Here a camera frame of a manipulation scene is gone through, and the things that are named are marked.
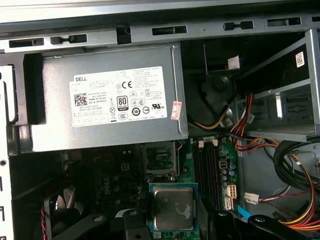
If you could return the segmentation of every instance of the power supply unit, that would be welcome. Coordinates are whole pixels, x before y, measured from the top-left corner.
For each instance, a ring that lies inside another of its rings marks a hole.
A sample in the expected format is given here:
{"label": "power supply unit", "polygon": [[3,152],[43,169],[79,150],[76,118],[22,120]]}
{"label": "power supply unit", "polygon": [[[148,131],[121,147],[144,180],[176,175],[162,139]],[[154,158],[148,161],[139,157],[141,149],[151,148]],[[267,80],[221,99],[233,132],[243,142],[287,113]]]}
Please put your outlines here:
{"label": "power supply unit", "polygon": [[42,79],[33,151],[188,137],[178,43],[46,56]]}

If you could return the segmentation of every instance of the barcode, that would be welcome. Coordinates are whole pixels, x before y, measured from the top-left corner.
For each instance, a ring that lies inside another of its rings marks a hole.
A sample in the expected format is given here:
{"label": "barcode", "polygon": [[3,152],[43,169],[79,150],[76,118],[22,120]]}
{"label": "barcode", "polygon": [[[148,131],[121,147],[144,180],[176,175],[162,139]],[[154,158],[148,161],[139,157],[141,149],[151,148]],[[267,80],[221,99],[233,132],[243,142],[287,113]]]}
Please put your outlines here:
{"label": "barcode", "polygon": [[229,117],[223,120],[222,123],[225,128],[228,128],[234,124]]}
{"label": "barcode", "polygon": [[253,114],[249,113],[249,115],[248,115],[248,118],[247,118],[246,122],[247,122],[248,124],[251,124],[251,123],[253,122],[253,120],[254,120],[254,119],[255,119],[255,115],[253,115]]}
{"label": "barcode", "polygon": [[300,68],[303,65],[305,65],[305,57],[304,52],[299,52],[297,55],[295,55],[295,61],[296,61],[296,67]]}
{"label": "barcode", "polygon": [[85,106],[88,105],[88,99],[86,93],[80,93],[74,95],[74,104],[76,106]]}

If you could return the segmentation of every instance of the white connector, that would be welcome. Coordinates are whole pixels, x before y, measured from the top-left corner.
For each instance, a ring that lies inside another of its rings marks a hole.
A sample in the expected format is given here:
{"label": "white connector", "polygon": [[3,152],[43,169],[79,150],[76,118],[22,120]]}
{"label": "white connector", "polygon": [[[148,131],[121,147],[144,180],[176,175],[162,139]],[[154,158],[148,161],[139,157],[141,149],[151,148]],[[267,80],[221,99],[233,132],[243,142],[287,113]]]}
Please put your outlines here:
{"label": "white connector", "polygon": [[205,146],[205,141],[199,141],[199,142],[198,142],[198,147],[199,147],[199,149],[203,149],[204,146]]}
{"label": "white connector", "polygon": [[237,198],[237,186],[234,184],[229,184],[226,187],[226,194],[232,198],[232,199],[236,199]]}
{"label": "white connector", "polygon": [[244,199],[248,204],[257,205],[259,203],[259,195],[254,193],[245,192]]}
{"label": "white connector", "polygon": [[234,202],[232,199],[228,196],[224,198],[224,209],[225,210],[233,210],[234,208]]}

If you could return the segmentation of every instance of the power connector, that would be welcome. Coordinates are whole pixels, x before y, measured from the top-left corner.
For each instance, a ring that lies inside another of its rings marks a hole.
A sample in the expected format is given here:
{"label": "power connector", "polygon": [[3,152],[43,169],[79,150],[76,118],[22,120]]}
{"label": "power connector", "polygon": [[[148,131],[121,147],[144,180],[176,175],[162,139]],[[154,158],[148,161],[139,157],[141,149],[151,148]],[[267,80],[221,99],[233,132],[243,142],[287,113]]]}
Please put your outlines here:
{"label": "power connector", "polygon": [[226,187],[226,194],[232,198],[232,199],[236,199],[237,198],[237,186],[234,184],[229,184]]}

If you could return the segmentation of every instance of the dell logo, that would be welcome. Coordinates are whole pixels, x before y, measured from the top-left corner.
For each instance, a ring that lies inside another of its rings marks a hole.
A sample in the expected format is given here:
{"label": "dell logo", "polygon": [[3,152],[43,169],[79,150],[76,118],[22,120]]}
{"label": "dell logo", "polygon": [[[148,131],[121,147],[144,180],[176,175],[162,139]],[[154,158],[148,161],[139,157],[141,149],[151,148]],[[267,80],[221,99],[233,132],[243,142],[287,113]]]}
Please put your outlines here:
{"label": "dell logo", "polygon": [[86,79],[85,76],[84,76],[84,77],[81,76],[81,77],[76,77],[76,78],[75,78],[75,81],[76,81],[76,82],[81,82],[81,81],[87,81],[87,79]]}

